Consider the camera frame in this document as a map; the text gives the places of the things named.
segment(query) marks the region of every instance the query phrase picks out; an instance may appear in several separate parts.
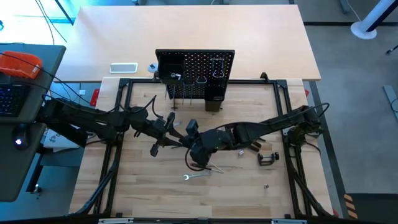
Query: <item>clamp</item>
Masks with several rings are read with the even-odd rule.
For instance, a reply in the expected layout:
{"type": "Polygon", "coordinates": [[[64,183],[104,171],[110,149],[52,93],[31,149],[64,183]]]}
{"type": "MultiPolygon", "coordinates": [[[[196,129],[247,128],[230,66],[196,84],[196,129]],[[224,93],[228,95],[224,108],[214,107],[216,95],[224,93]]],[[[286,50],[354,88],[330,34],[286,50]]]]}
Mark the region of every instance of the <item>clamp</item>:
{"type": "Polygon", "coordinates": [[[273,163],[277,160],[279,160],[279,153],[274,152],[270,156],[263,156],[260,153],[257,154],[257,160],[259,161],[260,166],[270,166],[273,165],[273,163]]]}

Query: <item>floor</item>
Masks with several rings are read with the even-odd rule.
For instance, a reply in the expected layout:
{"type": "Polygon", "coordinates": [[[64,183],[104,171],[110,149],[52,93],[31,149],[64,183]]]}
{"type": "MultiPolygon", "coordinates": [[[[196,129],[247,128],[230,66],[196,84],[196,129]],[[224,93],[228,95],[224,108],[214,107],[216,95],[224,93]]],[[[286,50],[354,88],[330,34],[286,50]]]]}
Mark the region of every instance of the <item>floor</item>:
{"type": "MultiPolygon", "coordinates": [[[[0,31],[1,42],[25,42],[51,44],[52,39],[40,11],[33,1],[26,1],[26,7],[16,7],[0,2],[0,19],[5,27],[0,31]],[[27,35],[35,29],[42,32],[27,35]]],[[[63,14],[51,0],[42,0],[51,18],[63,19],[63,14]]],[[[95,4],[128,5],[131,1],[105,0],[64,0],[60,1],[65,10],[75,17],[80,6],[95,4]]],[[[146,4],[183,4],[187,0],[146,0],[146,4]]],[[[295,0],[304,21],[357,21],[351,12],[344,15],[338,0],[295,0]]],[[[358,16],[364,18],[377,0],[351,0],[358,16]]],[[[195,0],[190,4],[209,4],[210,1],[195,0]]],[[[230,4],[288,4],[288,0],[230,0],[230,4]]],[[[398,22],[398,11],[394,11],[386,21],[398,22]]],[[[68,39],[72,28],[67,23],[55,26],[68,39]]],[[[348,193],[391,193],[398,194],[398,121],[389,107],[383,92],[383,85],[392,85],[398,92],[398,52],[385,55],[384,52],[398,44],[398,27],[378,27],[374,40],[359,40],[349,27],[306,26],[308,38],[322,76],[318,89],[322,102],[329,102],[330,109],[325,113],[328,121],[338,165],[345,189],[348,193]]],[[[56,44],[65,44],[54,31],[56,44]]],[[[71,84],[74,90],[86,90],[83,97],[90,99],[99,83],[71,84]]],[[[60,84],[52,90],[68,97],[60,84]]],[[[76,98],[69,91],[71,99],[76,98]]],[[[336,189],[323,143],[319,141],[322,161],[328,182],[332,205],[340,212],[336,189]]],[[[68,213],[78,168],[45,167],[39,184],[44,188],[40,197],[21,192],[17,201],[0,203],[0,220],[49,217],[68,213]]]]}

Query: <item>wooden table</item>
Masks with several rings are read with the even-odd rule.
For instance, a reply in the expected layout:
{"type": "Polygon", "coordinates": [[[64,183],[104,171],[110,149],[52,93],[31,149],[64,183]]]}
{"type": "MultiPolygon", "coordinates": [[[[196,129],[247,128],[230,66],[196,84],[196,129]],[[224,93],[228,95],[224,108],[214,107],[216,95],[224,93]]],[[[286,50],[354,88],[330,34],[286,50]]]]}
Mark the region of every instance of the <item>wooden table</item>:
{"type": "MultiPolygon", "coordinates": [[[[114,106],[119,78],[104,78],[97,108],[110,110],[114,106]]],[[[301,80],[288,80],[293,108],[307,104],[301,80]]],[[[165,86],[161,84],[134,84],[131,106],[145,105],[154,95],[158,98],[155,110],[168,115],[172,101],[164,100],[165,86]]],[[[267,85],[228,85],[226,98],[218,113],[205,112],[203,100],[176,100],[176,121],[183,124],[176,129],[185,133],[190,119],[198,121],[200,131],[234,121],[263,121],[277,116],[275,96],[267,85]]],[[[149,118],[155,116],[149,110],[149,118]]],[[[184,181],[182,175],[192,174],[184,163],[186,149],[160,148],[157,157],[149,150],[155,139],[141,134],[133,138],[134,130],[125,133],[113,211],[125,217],[249,217],[283,218],[292,211],[287,169],[280,132],[263,136],[267,142],[261,153],[279,152],[281,159],[272,166],[260,167],[256,154],[246,151],[238,159],[236,151],[217,152],[211,161],[226,173],[184,181]]],[[[307,138],[316,144],[316,140],[307,138]]],[[[77,211],[98,185],[105,146],[92,144],[85,149],[70,211],[77,211]]],[[[324,208],[332,212],[328,188],[319,152],[311,146],[302,148],[302,160],[307,185],[324,208]]],[[[302,211],[300,190],[298,199],[302,211]]],[[[103,197],[105,204],[107,193],[103,197]]]]}
{"type": "Polygon", "coordinates": [[[100,82],[121,62],[151,77],[155,49],[235,50],[231,78],[321,79],[296,5],[82,7],[57,77],[100,82]]]}

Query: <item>wrench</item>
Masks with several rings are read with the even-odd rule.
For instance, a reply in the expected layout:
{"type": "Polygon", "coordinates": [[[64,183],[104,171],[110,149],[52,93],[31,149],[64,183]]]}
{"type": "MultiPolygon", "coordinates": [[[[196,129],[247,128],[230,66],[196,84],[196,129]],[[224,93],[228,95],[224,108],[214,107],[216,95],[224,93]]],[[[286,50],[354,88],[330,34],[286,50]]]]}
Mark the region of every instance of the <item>wrench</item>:
{"type": "Polygon", "coordinates": [[[206,175],[211,175],[211,171],[209,170],[208,172],[205,172],[205,173],[202,173],[202,174],[193,174],[193,175],[185,174],[182,177],[184,178],[184,180],[189,180],[189,179],[194,178],[194,177],[201,177],[201,176],[206,176],[206,175]]]}

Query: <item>black desk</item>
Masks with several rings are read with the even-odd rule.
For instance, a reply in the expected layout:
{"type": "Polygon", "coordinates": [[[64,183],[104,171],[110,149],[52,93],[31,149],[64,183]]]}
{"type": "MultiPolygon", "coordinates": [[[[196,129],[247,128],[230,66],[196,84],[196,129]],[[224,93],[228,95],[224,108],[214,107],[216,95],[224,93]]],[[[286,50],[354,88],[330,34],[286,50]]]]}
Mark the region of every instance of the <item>black desk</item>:
{"type": "MultiPolygon", "coordinates": [[[[58,66],[61,63],[66,48],[64,46],[54,45],[0,44],[0,52],[3,53],[5,50],[37,55],[43,60],[43,69],[54,75],[58,70],[58,66]]],[[[12,83],[16,80],[32,82],[49,88],[53,77],[44,72],[40,72],[34,80],[9,77],[0,74],[1,83],[12,83]]],[[[0,184],[0,202],[12,202],[17,199],[36,150],[40,144],[45,125],[39,123],[30,125],[29,134],[31,144],[30,147],[24,151],[18,151],[14,148],[11,131],[18,123],[31,123],[34,121],[42,104],[42,95],[46,94],[46,92],[47,91],[41,87],[31,86],[27,101],[20,113],[22,116],[12,119],[0,117],[0,182],[2,183],[0,184]]]]}

